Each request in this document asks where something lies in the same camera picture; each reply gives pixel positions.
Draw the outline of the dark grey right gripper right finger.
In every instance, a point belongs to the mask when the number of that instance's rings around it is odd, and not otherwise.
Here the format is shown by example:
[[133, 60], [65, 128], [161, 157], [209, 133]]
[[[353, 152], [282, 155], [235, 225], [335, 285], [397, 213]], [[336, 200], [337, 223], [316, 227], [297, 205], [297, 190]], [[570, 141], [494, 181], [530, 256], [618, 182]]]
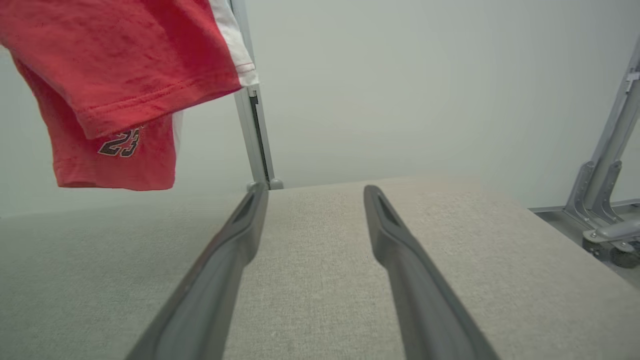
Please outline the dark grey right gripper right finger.
[[390, 281], [408, 360], [497, 360], [498, 353], [377, 186], [363, 190], [373, 255]]

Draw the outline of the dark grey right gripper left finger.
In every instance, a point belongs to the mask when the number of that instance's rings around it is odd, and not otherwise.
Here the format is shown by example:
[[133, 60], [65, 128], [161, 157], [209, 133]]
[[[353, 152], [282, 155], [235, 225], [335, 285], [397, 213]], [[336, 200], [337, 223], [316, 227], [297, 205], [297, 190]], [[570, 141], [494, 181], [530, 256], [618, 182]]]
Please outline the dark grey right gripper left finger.
[[245, 267], [258, 253], [268, 205], [254, 184], [137, 340], [128, 360], [221, 360]]

